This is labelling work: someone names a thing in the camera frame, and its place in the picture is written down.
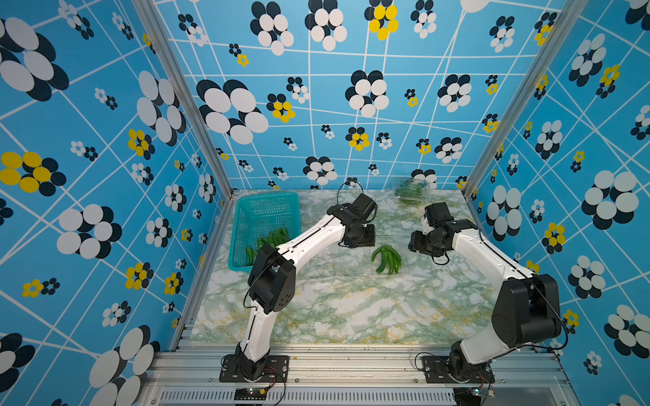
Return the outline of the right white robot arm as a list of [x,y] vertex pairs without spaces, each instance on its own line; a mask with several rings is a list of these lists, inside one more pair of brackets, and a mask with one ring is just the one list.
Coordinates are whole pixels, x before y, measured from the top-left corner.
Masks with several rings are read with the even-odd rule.
[[467,382],[492,360],[522,348],[537,348],[564,331],[558,284],[520,266],[470,220],[456,220],[443,202],[424,208],[423,230],[411,234],[408,248],[447,259],[454,251],[465,257],[499,291],[489,325],[450,348],[448,368],[458,382]]

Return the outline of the green peppers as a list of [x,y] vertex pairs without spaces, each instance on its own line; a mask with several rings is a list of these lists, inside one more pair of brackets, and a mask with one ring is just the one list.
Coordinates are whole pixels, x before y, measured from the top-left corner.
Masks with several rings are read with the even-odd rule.
[[280,228],[273,232],[270,232],[266,236],[262,236],[257,240],[257,248],[255,247],[246,247],[246,264],[247,266],[252,266],[254,261],[257,258],[258,250],[264,245],[271,245],[272,247],[277,247],[278,245],[284,244],[289,241],[289,233],[287,228]]

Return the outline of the clear clamshell with peppers front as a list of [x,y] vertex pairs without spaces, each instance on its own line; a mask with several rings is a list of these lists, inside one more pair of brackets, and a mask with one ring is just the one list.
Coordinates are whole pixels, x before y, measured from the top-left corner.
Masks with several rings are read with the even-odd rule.
[[364,277],[371,270],[371,262],[365,255],[352,253],[333,255],[325,267],[325,273],[333,277]]

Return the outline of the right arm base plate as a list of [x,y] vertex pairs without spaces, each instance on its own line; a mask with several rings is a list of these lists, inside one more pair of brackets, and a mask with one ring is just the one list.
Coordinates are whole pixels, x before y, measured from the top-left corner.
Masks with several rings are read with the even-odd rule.
[[488,365],[470,365],[470,370],[460,377],[454,377],[448,357],[424,355],[418,358],[427,383],[488,385],[495,383],[492,369]]

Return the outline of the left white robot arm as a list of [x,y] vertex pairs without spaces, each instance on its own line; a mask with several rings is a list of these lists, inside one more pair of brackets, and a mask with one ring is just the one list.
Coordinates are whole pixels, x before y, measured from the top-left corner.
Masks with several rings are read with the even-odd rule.
[[245,306],[251,311],[249,321],[235,348],[235,365],[245,379],[255,381],[264,373],[274,324],[295,295],[298,272],[330,245],[373,246],[376,214],[376,201],[361,193],[352,203],[330,206],[315,225],[292,240],[260,248],[245,294],[251,300]]

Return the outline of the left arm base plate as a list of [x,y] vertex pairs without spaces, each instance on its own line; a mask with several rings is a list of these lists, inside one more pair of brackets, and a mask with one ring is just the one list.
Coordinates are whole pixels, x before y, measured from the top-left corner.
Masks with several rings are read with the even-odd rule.
[[223,383],[285,382],[288,372],[289,356],[268,355],[253,363],[243,355],[225,355],[218,380]]

